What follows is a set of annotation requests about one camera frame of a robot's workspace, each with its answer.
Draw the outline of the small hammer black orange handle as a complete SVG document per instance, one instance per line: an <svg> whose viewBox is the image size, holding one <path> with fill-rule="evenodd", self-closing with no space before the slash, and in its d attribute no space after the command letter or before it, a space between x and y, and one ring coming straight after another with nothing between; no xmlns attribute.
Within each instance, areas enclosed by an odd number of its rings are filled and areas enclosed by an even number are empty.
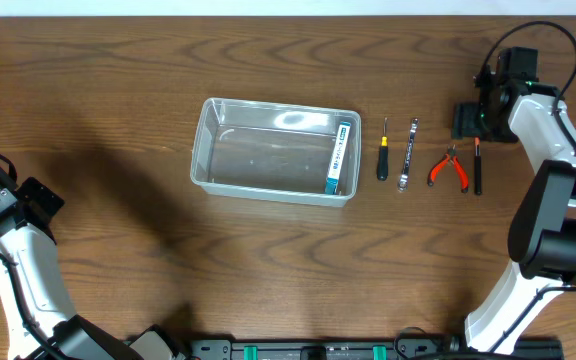
<svg viewBox="0 0 576 360"><path fill-rule="evenodd" d="M474 138L474 186L475 195L482 195L482 157L480 138Z"/></svg>

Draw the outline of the blue white cardboard box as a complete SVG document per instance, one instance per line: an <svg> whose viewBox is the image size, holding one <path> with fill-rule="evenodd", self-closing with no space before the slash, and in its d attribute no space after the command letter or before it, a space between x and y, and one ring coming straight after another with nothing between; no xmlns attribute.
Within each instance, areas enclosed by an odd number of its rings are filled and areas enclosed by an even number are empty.
<svg viewBox="0 0 576 360"><path fill-rule="evenodd" d="M349 122L342 121L338 127L326 176L325 193L327 195L335 195L337 192L350 130L351 124Z"/></svg>

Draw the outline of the clear plastic container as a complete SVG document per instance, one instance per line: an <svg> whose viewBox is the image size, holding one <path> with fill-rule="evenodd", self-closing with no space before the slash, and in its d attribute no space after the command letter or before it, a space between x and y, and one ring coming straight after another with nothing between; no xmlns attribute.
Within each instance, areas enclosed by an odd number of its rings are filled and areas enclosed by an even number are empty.
<svg viewBox="0 0 576 360"><path fill-rule="evenodd" d="M327 195L342 121L351 130L337 192ZM343 207L358 188L361 130L352 110L209 98L199 115L190 178L212 195Z"/></svg>

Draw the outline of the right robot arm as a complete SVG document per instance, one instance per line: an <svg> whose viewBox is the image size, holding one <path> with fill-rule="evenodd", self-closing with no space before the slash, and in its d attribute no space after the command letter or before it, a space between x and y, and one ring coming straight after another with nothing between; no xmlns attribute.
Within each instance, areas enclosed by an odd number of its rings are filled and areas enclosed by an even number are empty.
<svg viewBox="0 0 576 360"><path fill-rule="evenodd" d="M511 354L539 312L576 287L576 130L537 64L535 49L502 50L474 79L478 101L455 108L452 138L520 143L535 172L509 228L509 263L465 319L466 344L480 352Z"/></svg>

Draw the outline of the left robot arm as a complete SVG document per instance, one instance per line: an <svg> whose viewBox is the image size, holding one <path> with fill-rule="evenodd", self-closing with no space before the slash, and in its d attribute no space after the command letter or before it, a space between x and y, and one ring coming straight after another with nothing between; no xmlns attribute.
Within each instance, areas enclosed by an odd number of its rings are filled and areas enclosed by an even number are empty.
<svg viewBox="0 0 576 360"><path fill-rule="evenodd" d="M0 300L11 359L187 359L158 326L120 340L79 315L65 287L50 222L64 201L0 154Z"/></svg>

